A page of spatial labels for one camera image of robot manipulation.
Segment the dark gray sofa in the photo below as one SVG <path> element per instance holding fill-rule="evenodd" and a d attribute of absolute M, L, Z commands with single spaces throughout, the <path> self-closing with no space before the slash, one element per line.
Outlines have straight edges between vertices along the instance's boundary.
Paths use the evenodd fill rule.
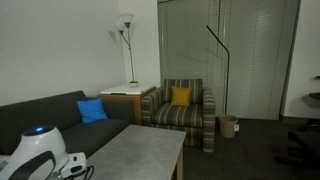
<path fill-rule="evenodd" d="M 89 99 L 94 98 L 76 91 L 0 106 L 0 154 L 12 154 L 27 129 L 51 125 L 61 131 L 67 153 L 84 152 L 88 158 L 134 118 L 131 100 L 103 100 L 109 119 L 84 124 L 76 101 Z"/>

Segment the lamp base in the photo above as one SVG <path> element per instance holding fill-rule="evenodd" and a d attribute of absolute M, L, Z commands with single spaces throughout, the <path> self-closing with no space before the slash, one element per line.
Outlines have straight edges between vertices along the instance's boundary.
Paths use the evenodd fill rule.
<path fill-rule="evenodd" d="M 138 82 L 138 81 L 129 82 L 129 86 L 130 86 L 131 88 L 138 87 L 138 85 L 139 85 L 139 82 Z"/>

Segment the sofa armrest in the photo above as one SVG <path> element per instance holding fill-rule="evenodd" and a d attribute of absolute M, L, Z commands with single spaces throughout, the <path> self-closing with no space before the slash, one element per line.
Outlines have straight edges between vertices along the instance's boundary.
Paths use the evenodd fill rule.
<path fill-rule="evenodd" d="M 129 99 L 102 99 L 104 110 L 109 118 L 134 121 L 133 101 Z"/>
<path fill-rule="evenodd" d="M 141 121 L 142 125 L 151 125 L 151 116 L 160 104 L 162 103 L 162 92 L 163 89 L 157 88 L 148 95 L 141 98 Z"/>
<path fill-rule="evenodd" d="M 203 88 L 203 151 L 213 152 L 216 103 L 211 88 Z"/>

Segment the side table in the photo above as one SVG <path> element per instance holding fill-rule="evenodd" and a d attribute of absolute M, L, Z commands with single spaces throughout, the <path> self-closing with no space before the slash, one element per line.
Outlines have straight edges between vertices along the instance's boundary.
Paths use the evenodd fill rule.
<path fill-rule="evenodd" d="M 140 85 L 137 88 L 122 85 L 105 89 L 100 92 L 98 97 L 101 99 L 131 99 L 134 109 L 134 124 L 141 125 L 141 98 L 155 89 L 154 85 Z"/>

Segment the wastebasket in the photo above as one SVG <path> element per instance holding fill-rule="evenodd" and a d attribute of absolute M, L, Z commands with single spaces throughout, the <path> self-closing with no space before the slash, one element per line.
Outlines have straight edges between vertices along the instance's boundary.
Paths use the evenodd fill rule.
<path fill-rule="evenodd" d="M 232 115 L 221 115 L 219 118 L 220 133 L 223 137 L 234 137 L 234 125 L 238 123 L 238 118 Z"/>

